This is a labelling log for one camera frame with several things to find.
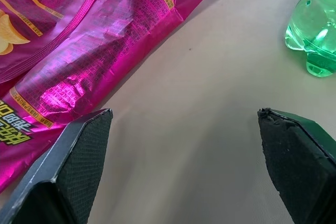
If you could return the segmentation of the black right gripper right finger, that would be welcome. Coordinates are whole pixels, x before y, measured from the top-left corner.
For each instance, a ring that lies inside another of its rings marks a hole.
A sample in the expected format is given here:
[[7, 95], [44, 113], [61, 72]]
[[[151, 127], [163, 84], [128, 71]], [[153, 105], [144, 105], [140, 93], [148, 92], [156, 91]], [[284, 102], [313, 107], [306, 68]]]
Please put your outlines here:
[[336, 140], [318, 123], [262, 108], [258, 124], [271, 181], [295, 224], [336, 224]]

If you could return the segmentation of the green plastic bottle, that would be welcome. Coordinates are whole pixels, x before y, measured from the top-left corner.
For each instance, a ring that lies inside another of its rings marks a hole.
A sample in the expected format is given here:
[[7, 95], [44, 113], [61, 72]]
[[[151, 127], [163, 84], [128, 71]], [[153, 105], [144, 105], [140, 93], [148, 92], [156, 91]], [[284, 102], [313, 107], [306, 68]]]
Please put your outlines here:
[[307, 71], [319, 78], [336, 73], [336, 0], [300, 0], [285, 33], [285, 44], [307, 54]]

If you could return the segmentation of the magenta foil chip bag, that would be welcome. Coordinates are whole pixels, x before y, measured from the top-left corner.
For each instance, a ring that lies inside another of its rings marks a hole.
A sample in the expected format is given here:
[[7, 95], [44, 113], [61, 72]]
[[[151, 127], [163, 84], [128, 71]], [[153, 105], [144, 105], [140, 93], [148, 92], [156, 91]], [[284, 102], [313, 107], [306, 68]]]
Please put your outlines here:
[[202, 0], [0, 0], [0, 193]]

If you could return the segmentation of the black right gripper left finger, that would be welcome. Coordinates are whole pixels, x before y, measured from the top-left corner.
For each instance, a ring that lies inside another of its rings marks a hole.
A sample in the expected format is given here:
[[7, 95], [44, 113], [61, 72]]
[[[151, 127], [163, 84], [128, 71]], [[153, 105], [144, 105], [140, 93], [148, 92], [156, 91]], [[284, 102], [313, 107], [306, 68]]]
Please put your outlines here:
[[103, 172], [113, 113], [69, 123], [0, 210], [0, 224], [87, 224]]

